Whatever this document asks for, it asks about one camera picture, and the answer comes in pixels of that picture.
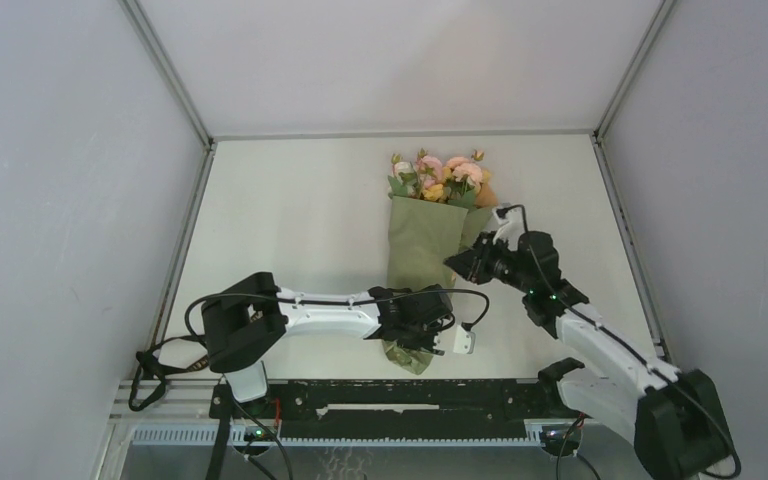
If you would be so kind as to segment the orange green wrapping paper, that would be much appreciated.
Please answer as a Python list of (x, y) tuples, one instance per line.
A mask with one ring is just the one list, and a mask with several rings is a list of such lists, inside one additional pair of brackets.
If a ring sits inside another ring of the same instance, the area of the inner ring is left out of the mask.
[(469, 207), (393, 196), (386, 286), (412, 291), (432, 285), (452, 288), (456, 275), (444, 260), (473, 245), (498, 205), (489, 185)]

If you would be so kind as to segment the pink fake flower stem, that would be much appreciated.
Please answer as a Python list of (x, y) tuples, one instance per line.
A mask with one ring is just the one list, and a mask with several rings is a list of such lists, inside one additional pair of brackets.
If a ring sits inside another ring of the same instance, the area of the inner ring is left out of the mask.
[(443, 163), (442, 161), (432, 156), (425, 149), (421, 149), (417, 153), (417, 159), (414, 163), (414, 171), (417, 174), (418, 184), (423, 189), (428, 189), (434, 185), (443, 182)]
[(492, 179), (492, 173), (482, 165), (484, 157), (483, 150), (474, 150), (469, 156), (450, 158), (443, 167), (444, 178), (480, 190)]

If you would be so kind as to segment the yellow fake flower stem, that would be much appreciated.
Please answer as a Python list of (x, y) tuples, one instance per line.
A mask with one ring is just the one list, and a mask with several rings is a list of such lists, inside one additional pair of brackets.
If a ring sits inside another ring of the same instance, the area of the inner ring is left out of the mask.
[(448, 194), (444, 184), (436, 183), (424, 188), (421, 192), (421, 197), (429, 202), (446, 203)]

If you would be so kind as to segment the white fake flower stem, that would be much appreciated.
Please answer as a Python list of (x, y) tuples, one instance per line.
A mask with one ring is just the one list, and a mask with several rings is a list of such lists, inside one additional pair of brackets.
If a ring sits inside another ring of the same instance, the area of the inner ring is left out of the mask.
[(387, 177), (388, 195), (391, 198), (416, 198), (419, 189), (415, 165), (399, 153), (392, 155), (390, 163), (391, 173)]

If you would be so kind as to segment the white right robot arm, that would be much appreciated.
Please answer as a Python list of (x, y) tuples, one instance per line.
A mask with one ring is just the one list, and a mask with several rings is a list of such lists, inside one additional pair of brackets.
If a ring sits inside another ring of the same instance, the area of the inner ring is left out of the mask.
[(712, 467), (742, 464), (713, 380), (646, 356), (612, 329), (589, 298), (562, 275), (559, 254), (545, 232), (521, 235), (514, 247), (493, 233), (445, 260), (476, 284), (498, 280), (523, 295), (528, 318), (576, 352), (538, 373), (539, 406), (552, 416), (577, 411), (632, 445), (653, 479), (713, 477)]

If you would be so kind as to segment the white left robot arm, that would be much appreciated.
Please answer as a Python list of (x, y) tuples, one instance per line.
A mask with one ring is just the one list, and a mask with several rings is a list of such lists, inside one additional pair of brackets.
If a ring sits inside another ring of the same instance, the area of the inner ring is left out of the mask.
[(372, 287), (347, 295), (313, 294), (282, 288), (270, 272), (252, 274), (226, 290), (193, 301), (186, 309), (188, 332), (198, 310), (209, 369), (228, 384), (234, 404), (250, 417), (265, 414), (273, 394), (264, 355), (282, 338), (341, 335), (384, 340), (433, 355), (441, 332), (455, 323), (447, 292)]

